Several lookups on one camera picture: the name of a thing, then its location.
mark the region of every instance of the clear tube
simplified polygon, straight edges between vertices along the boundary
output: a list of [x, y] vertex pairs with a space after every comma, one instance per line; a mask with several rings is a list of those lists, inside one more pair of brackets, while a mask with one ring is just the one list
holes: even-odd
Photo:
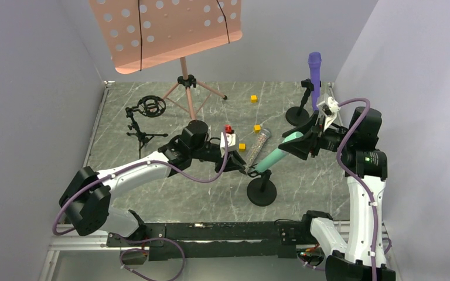
[[258, 154], [260, 154], [261, 148], [267, 142], [271, 136], [271, 132], [268, 128], [262, 128], [260, 133], [258, 134], [258, 138], [256, 138], [256, 142], [253, 144], [249, 152], [246, 156], [246, 171], [249, 171], [249, 168], [254, 165], [254, 161]]

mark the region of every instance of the floor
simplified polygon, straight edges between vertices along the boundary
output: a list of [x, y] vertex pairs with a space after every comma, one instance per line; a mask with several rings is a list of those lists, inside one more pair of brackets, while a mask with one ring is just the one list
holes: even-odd
[[[228, 100], [212, 95], [197, 118], [208, 124], [211, 136], [219, 137], [221, 126], [231, 125], [240, 142], [248, 148], [257, 137], [253, 130], [255, 124], [269, 128], [272, 137], [258, 159], [273, 151], [281, 143], [282, 133], [292, 128], [284, 114], [288, 108], [299, 104], [304, 92], [300, 83], [292, 82], [210, 82], [208, 85], [226, 94]], [[88, 165], [100, 170], [137, 160], [138, 142], [125, 134], [129, 119], [124, 109], [136, 105], [146, 95], [161, 97], [171, 86], [172, 83], [114, 83], [99, 121]], [[192, 91], [197, 109], [209, 92], [199, 86]], [[326, 91], [327, 88], [322, 87], [322, 94]], [[257, 103], [250, 102], [251, 95], [258, 97]], [[180, 105], [187, 103], [181, 86], [170, 97]], [[135, 119], [142, 131], [169, 134], [167, 138], [153, 139], [143, 148], [142, 157], [180, 134], [190, 121], [188, 114], [171, 102], [167, 102], [166, 112], [160, 117], [137, 114]], [[246, 154], [247, 151], [241, 155], [246, 158]], [[334, 153], [321, 151], [318, 157], [308, 161], [288, 155], [271, 170], [271, 181], [277, 186], [278, 195], [267, 207], [250, 203], [246, 187], [251, 179], [239, 172], [224, 173], [210, 184], [195, 183], [181, 175], [156, 180], [116, 198], [113, 206], [132, 209], [146, 222], [300, 220], [307, 210], [329, 212], [336, 220], [349, 219], [349, 191]], [[197, 160], [185, 172], [201, 179], [215, 175], [213, 164]]]

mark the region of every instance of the purple microphone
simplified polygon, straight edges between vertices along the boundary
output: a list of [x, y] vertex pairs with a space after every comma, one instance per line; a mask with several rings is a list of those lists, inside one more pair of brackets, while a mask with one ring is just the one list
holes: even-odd
[[318, 110], [316, 102], [320, 97], [320, 66], [322, 66], [322, 55], [319, 52], [313, 52], [308, 57], [309, 73], [311, 75], [311, 83], [315, 86], [315, 90], [311, 95], [311, 106], [313, 110]]

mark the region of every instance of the mint green object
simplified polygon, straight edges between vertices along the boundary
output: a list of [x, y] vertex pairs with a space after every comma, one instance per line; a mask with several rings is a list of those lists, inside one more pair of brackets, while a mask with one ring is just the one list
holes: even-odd
[[[301, 132], [294, 132], [288, 135], [287, 138], [285, 138], [282, 143], [300, 138], [302, 136], [303, 134]], [[279, 162], [280, 160], [282, 160], [282, 158], [286, 157], [288, 154], [289, 154], [288, 152], [285, 152], [278, 148], [276, 150], [273, 150], [267, 157], [265, 157], [265, 159], [263, 159], [261, 162], [258, 163], [258, 165], [256, 165], [255, 171], [257, 171], [258, 173], [262, 173], [268, 170], [271, 166], [275, 165], [276, 162]]]

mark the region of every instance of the tripod leg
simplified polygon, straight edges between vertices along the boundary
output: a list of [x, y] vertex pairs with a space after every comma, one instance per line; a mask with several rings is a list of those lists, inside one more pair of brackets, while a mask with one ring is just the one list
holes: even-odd
[[185, 57], [180, 58], [180, 67], [182, 68], [182, 77], [184, 80], [187, 80], [189, 78], [189, 73], [187, 72], [187, 61], [185, 60]]
[[201, 111], [201, 108], [203, 108], [203, 105], [206, 103], [206, 101], [209, 99], [209, 97], [211, 96], [212, 92], [210, 92], [208, 94], [208, 96], [204, 99], [203, 103], [201, 104], [201, 106], [197, 109], [197, 113], [199, 113], [199, 111]]
[[167, 98], [173, 91], [175, 91], [175, 89], [177, 89], [178, 85], [178, 83], [175, 83], [175, 85], [173, 85], [173, 87], [171, 87], [170, 90], [166, 92], [162, 99], [164, 100], [165, 98]]
[[222, 98], [222, 99], [224, 99], [224, 100], [227, 99], [227, 96], [226, 96], [226, 95], [224, 95], [224, 94], [218, 92], [217, 90], [215, 90], [215, 89], [209, 87], [209, 86], [206, 85], [205, 83], [203, 83], [203, 82], [201, 82], [201, 81], [198, 80], [198, 81], [197, 81], [197, 84], [198, 84], [199, 86], [201, 86], [201, 87], [207, 89], [208, 91], [212, 92], [213, 94], [219, 96], [220, 98]]
[[196, 120], [196, 113], [194, 112], [194, 105], [192, 105], [192, 95], [190, 93], [190, 88], [185, 88], [185, 93], [187, 94], [187, 103], [189, 104], [190, 119]]
[[139, 160], [141, 160], [141, 150], [144, 145], [141, 145], [141, 141], [139, 140]]

